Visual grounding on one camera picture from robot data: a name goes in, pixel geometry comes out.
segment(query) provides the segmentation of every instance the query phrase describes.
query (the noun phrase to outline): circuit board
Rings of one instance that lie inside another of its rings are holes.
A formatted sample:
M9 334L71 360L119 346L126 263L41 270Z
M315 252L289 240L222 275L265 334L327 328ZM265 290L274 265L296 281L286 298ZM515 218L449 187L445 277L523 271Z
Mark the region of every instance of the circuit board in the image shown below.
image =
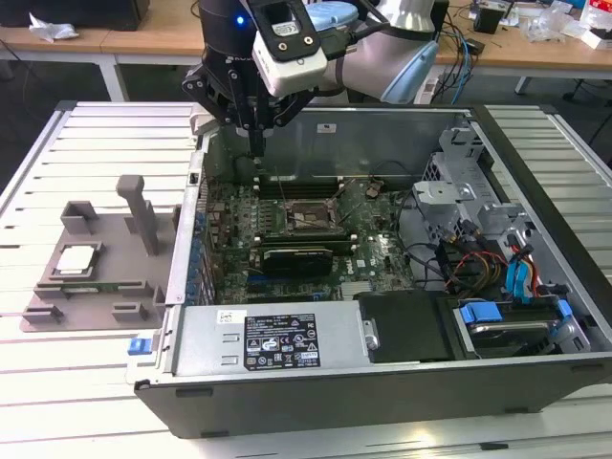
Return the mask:
M296 197L285 200L284 196L261 199L248 186L211 186L209 249L219 268L214 278L215 303L352 299L346 296L363 289L384 292L412 288L412 272L392 230L397 197L384 192L375 198L366 196L370 186L368 179L351 180L337 196L318 201ZM321 206L330 209L329 222L322 220ZM326 234L344 232L350 241L350 253L334 254L328 274L270 277L253 267L258 236L282 236L291 231L316 234L323 225Z

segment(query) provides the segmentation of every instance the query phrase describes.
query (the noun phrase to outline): motherboard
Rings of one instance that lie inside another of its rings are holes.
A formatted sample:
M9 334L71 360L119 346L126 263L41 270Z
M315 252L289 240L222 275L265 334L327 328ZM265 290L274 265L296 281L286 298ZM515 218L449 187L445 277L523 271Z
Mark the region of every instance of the motherboard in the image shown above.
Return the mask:
M209 184L200 237L214 302L353 299L412 288L394 230L402 195L368 178Z

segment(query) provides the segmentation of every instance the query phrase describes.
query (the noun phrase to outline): warning label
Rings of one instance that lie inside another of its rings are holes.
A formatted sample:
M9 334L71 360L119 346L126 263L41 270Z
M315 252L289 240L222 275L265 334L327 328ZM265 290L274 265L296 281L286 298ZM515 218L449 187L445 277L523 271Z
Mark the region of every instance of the warning label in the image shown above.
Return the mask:
M245 368L321 366L314 314L245 318Z

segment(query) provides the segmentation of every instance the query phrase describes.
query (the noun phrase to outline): white desk leg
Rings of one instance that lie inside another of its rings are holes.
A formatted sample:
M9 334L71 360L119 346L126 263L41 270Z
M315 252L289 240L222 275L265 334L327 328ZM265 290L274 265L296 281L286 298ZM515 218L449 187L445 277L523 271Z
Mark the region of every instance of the white desk leg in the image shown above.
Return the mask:
M121 69L115 57L113 55L106 55L105 58L98 63L98 66L102 72L104 83L106 83L106 90L108 91L111 101L129 101L130 97L127 95L123 76L121 75Z
M414 103L419 105L429 105L431 104L431 98L433 98L433 94L436 91L436 87L438 86L438 80L442 76L445 71L444 65L434 65L429 70L427 74L427 78L417 91L417 95L414 97Z
M527 90L527 86L529 86L529 82L531 80L532 78L530 76L522 76L520 80L518 81L518 84L514 88L514 92L519 95L525 94L525 91Z
M11 66L7 60L0 60L0 79L12 79L14 75L12 74Z

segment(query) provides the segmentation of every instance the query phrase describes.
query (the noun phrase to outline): floor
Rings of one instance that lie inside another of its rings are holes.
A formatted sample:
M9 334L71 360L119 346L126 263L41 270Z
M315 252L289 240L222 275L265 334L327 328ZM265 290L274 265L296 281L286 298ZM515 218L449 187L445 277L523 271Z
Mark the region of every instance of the floor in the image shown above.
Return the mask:
M0 81L0 190L27 154L59 100L108 100L99 70L89 64L12 62L14 79ZM133 101L186 100L180 83L186 68L122 66ZM573 102L563 100L574 81L534 79L527 94L514 93L516 78L475 76L460 97L460 104L551 104L586 140L589 140L612 108L612 86L589 81ZM449 102L451 95L445 97ZM598 135L594 149L605 161L612 159L612 122Z

